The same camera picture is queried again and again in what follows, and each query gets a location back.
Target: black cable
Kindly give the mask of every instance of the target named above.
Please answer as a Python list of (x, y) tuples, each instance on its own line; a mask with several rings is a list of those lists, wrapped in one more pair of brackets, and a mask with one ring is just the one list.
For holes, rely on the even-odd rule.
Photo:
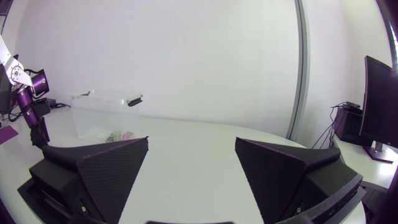
[(40, 73), (40, 72), (36, 72), (36, 71), (33, 71), (32, 69), (28, 69), (28, 68), (25, 68), (25, 72), (29, 72), (29, 75), (30, 75), (31, 72), (33, 74), (39, 74)]
[(38, 100), (38, 99), (40, 99), (41, 97), (43, 97), (45, 94), (46, 94), (46, 92), (43, 92), (43, 93), (40, 94), (39, 96), (32, 96), (32, 97), (33, 97), (33, 99)]
[(324, 143), (326, 142), (326, 139), (328, 139), (329, 134), (330, 134), (330, 136), (331, 136), (331, 133), (333, 132), (332, 130), (333, 130), (333, 125), (330, 126), (329, 131), (328, 131), (328, 134), (327, 134), (326, 137), (325, 137), (325, 140), (323, 140), (321, 147), (319, 147), (320, 149), (322, 148), (322, 146), (323, 146)]
[(327, 130), (329, 130), (329, 128), (332, 126), (332, 124), (330, 124), (326, 130), (322, 133), (322, 135), (318, 138), (318, 140), (315, 142), (315, 144), (311, 147), (311, 149), (313, 149), (315, 147), (315, 145), (318, 143), (318, 141), (322, 138), (322, 136), (326, 133)]
[[(343, 103), (346, 103), (346, 102), (342, 102), (342, 103), (339, 103), (339, 104), (337, 104), (337, 105), (335, 105), (335, 106), (332, 106), (332, 108), (334, 109), (334, 108), (336, 108), (336, 107), (340, 107), (340, 105), (342, 105)], [(336, 115), (336, 118), (338, 118), (339, 116), (340, 116), (340, 114), (341, 114), (341, 111), (340, 111), (340, 113), (338, 113), (337, 115)], [(330, 130), (330, 128), (332, 128), (333, 129), (333, 125), (335, 124), (335, 122), (333, 121), (327, 128), (326, 128), (326, 130), (322, 133), (322, 135), (318, 138), (318, 140), (315, 142), (315, 144), (311, 147), (311, 149), (313, 149), (314, 147), (315, 147), (315, 145), (318, 143), (318, 141), (319, 140), (321, 140), (321, 138), (322, 138), (322, 136), (328, 131), (328, 130)]]
[(15, 122), (16, 120), (18, 120), (18, 118), (22, 115), (22, 112), (19, 112), (18, 114), (14, 114), (12, 113), (12, 111), (16, 108), (16, 99), (14, 99), (11, 103), (11, 109), (8, 112), (8, 120), (11, 122)]

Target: small colored object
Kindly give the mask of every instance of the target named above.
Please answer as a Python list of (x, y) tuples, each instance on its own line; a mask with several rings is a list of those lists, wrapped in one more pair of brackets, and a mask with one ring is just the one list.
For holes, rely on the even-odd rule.
[(0, 129), (0, 144), (3, 144), (17, 135), (18, 132), (14, 130), (14, 128), (12, 128), (10, 125), (5, 126), (4, 128)]
[(109, 136), (109, 137), (105, 140), (105, 142), (106, 142), (106, 143), (114, 142), (114, 141), (113, 141), (113, 137)]
[(131, 136), (133, 136), (134, 135), (134, 133), (131, 133), (131, 132), (126, 132), (126, 133), (124, 133), (123, 135), (122, 135), (122, 140), (124, 141), (124, 140), (129, 140), (129, 139), (131, 139)]
[(111, 137), (113, 137), (113, 141), (121, 141), (122, 140), (122, 132), (121, 131), (113, 131), (111, 133)]

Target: monitor stand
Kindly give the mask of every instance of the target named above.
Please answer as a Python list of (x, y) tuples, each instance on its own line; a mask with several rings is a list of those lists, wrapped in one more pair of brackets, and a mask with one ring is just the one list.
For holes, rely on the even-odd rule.
[(383, 144), (376, 142), (375, 147), (363, 146), (368, 155), (376, 161), (393, 163), (396, 160), (397, 154), (389, 149), (383, 149)]

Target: box handle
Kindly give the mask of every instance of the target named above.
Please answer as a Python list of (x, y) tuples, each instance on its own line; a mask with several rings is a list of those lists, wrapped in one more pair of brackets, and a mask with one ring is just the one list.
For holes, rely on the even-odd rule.
[(141, 97), (142, 97), (142, 95), (141, 95), (139, 98), (135, 99), (135, 100), (131, 100), (131, 101), (130, 101), (130, 100), (127, 100), (127, 105), (128, 105), (129, 107), (136, 106), (137, 104), (139, 104), (139, 103), (142, 102)]

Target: textured black surface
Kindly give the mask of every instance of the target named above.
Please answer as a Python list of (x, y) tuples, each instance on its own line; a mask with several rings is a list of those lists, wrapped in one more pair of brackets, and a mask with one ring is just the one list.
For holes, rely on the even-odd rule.
[(82, 200), (95, 206), (88, 210), (90, 214), (98, 214), (106, 223), (117, 223), (148, 151), (148, 140), (71, 148), (44, 146), (42, 150), (46, 160), (79, 175), (86, 192), (82, 196), (88, 194), (91, 199)]
[(264, 223), (279, 221), (304, 173), (340, 156), (339, 149), (303, 149), (240, 138), (235, 148)]
[(147, 140), (90, 155), (77, 163), (89, 195), (107, 223), (117, 223), (147, 152)]

